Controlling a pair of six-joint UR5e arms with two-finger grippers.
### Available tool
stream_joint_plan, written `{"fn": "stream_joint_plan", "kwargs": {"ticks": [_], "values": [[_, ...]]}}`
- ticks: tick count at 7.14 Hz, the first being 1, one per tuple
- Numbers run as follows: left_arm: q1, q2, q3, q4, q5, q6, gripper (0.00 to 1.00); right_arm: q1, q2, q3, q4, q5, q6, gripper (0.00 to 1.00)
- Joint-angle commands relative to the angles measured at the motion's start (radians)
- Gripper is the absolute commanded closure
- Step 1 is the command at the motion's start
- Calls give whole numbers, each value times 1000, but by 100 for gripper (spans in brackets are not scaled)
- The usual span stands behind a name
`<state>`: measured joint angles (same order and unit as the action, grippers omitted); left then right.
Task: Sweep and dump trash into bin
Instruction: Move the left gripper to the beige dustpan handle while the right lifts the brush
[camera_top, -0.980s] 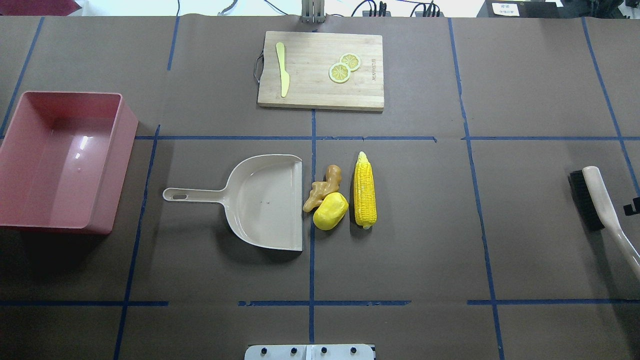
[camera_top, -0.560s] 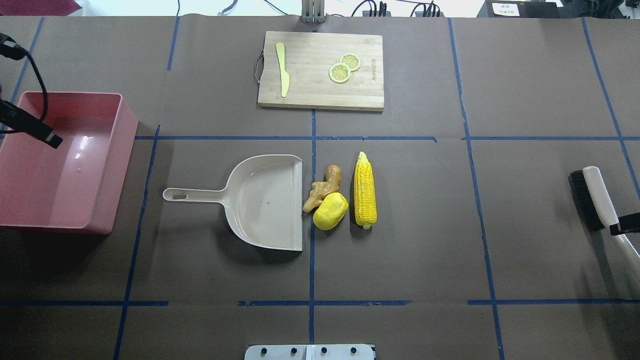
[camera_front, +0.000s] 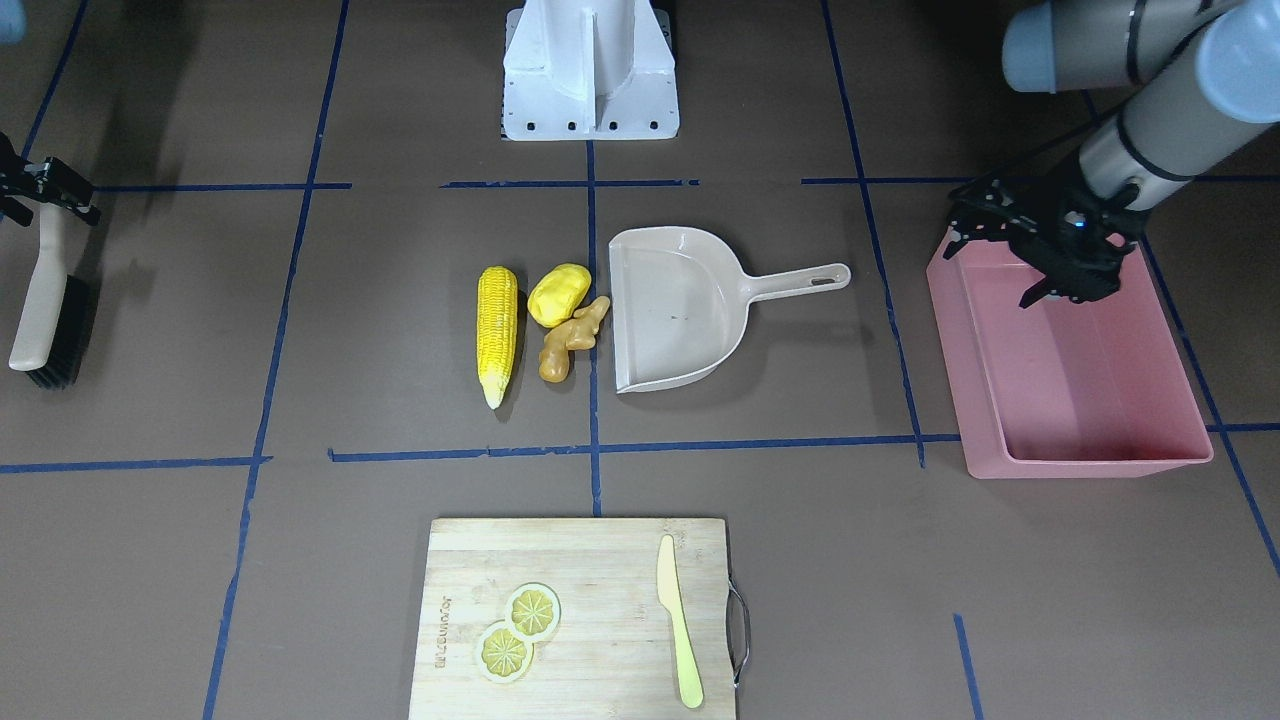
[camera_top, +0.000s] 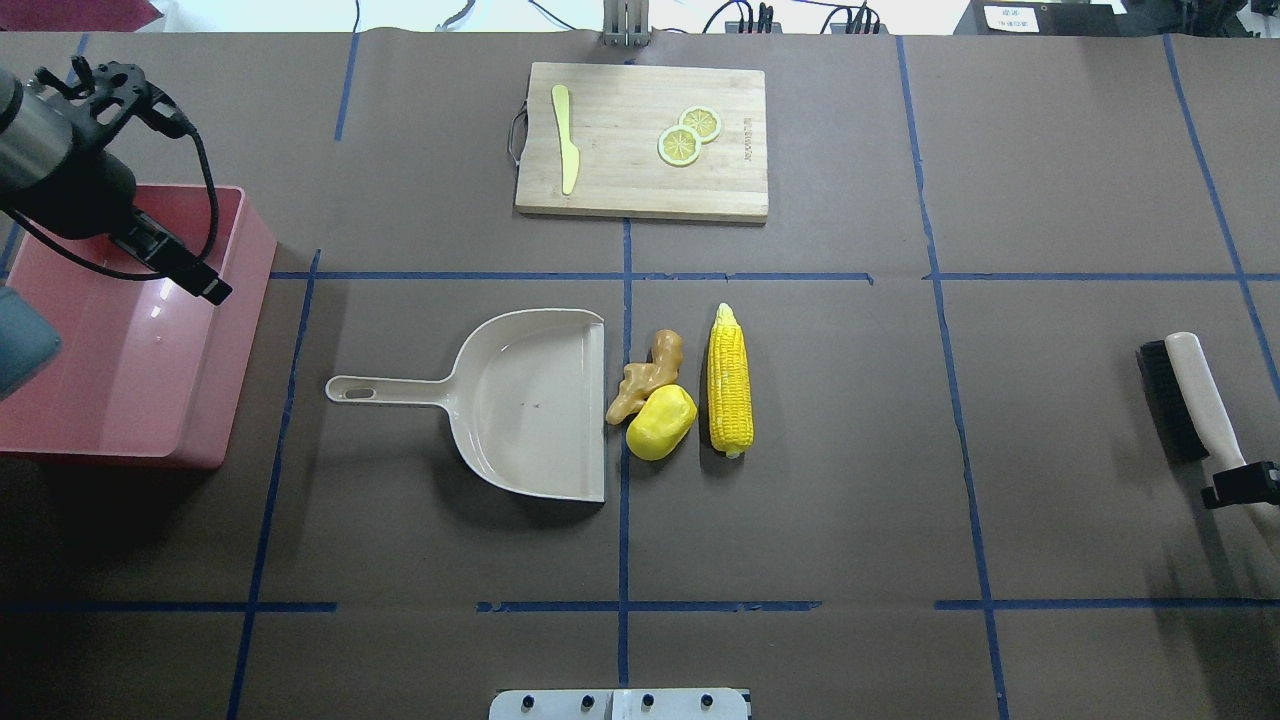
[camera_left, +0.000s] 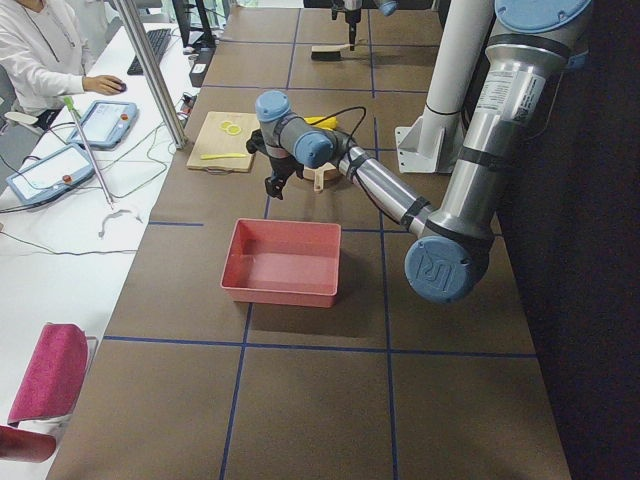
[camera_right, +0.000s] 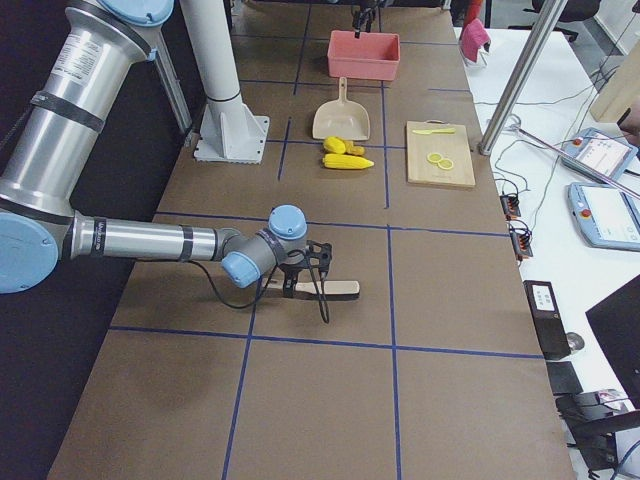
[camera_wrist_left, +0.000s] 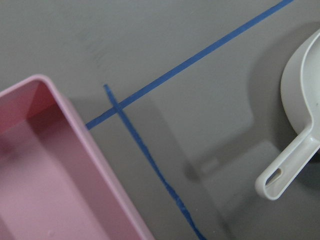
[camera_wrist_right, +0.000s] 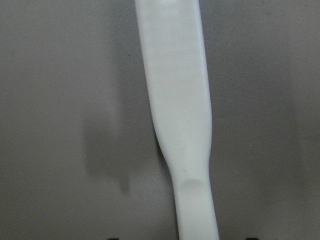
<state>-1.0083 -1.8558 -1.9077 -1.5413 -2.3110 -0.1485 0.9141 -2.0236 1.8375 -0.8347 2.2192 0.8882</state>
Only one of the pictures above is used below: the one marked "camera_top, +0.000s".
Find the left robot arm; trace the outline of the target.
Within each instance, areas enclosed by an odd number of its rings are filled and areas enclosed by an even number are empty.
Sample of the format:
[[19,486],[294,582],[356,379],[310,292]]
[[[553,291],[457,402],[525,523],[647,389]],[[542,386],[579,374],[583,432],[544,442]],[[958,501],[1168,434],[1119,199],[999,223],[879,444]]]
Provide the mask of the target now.
[[[3,211],[46,249],[119,281],[168,279],[212,305],[232,287],[210,265],[220,208],[196,126],[136,65],[70,60],[76,82],[40,67],[23,81],[3,72]],[[207,236],[198,251],[142,210],[133,170],[109,152],[132,119],[168,138],[189,138],[207,196]]]

